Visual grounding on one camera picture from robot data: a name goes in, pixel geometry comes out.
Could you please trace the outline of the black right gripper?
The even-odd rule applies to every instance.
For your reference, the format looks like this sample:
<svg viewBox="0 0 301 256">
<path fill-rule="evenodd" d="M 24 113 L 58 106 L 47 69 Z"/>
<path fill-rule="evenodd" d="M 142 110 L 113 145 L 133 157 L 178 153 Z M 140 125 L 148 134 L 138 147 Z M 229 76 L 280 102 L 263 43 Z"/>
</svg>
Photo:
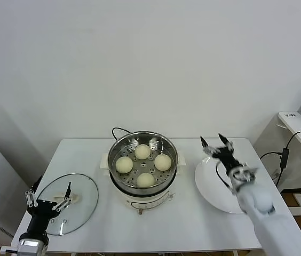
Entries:
<svg viewBox="0 0 301 256">
<path fill-rule="evenodd" d="M 226 169 L 226 173 L 229 174 L 234 168 L 240 167 L 241 163 L 233 156 L 234 147 L 232 142 L 220 133 L 218 134 L 218 136 L 224 146 L 217 148 L 210 147 L 206 140 L 202 136 L 200 136 L 203 152 L 207 155 L 212 155 L 213 158 L 220 160 L 224 168 Z"/>
</svg>

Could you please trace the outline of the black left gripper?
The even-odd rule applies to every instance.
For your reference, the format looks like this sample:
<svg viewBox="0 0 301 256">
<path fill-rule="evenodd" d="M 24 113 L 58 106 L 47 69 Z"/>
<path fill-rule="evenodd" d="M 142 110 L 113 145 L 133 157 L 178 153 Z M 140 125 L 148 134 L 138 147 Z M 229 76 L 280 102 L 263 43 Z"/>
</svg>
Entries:
<svg viewBox="0 0 301 256">
<path fill-rule="evenodd" d="M 71 202 L 71 182 L 69 182 L 67 190 L 62 202 L 58 203 L 43 199 L 36 199 L 35 192 L 40 184 L 42 175 L 33 183 L 31 188 L 25 192 L 25 199 L 28 213 L 31 215 L 31 221 L 28 225 L 28 233 L 46 234 L 47 227 L 51 219 L 56 218 L 59 212 L 66 208 Z"/>
</svg>

